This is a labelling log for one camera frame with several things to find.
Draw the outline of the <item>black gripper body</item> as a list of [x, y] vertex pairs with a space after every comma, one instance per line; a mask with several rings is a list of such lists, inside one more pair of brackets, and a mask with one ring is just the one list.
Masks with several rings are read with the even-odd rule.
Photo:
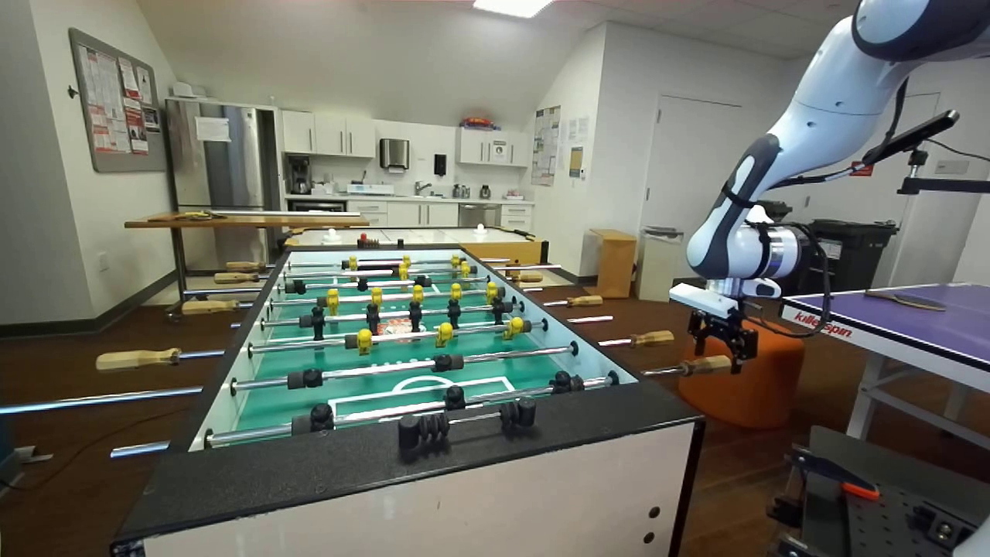
[[759, 335], [741, 326], [739, 313], [729, 313], [728, 318], [693, 313], [687, 330], [705, 340], [718, 338], [729, 349], [729, 355], [733, 349], [745, 349], [745, 360], [759, 355]]

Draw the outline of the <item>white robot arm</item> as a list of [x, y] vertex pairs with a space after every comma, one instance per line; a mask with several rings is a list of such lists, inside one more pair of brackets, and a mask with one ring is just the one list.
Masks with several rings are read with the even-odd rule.
[[805, 259], [806, 235], [777, 227], [759, 207], [762, 196], [850, 158], [914, 69], [983, 58], [988, 28], [990, 0], [858, 0], [855, 12], [833, 26], [786, 111], [739, 154], [687, 241], [687, 265], [705, 286], [674, 286], [672, 301], [691, 310], [696, 348], [718, 338], [739, 370], [759, 355], [759, 335], [741, 326], [741, 301], [781, 298], [781, 280]]

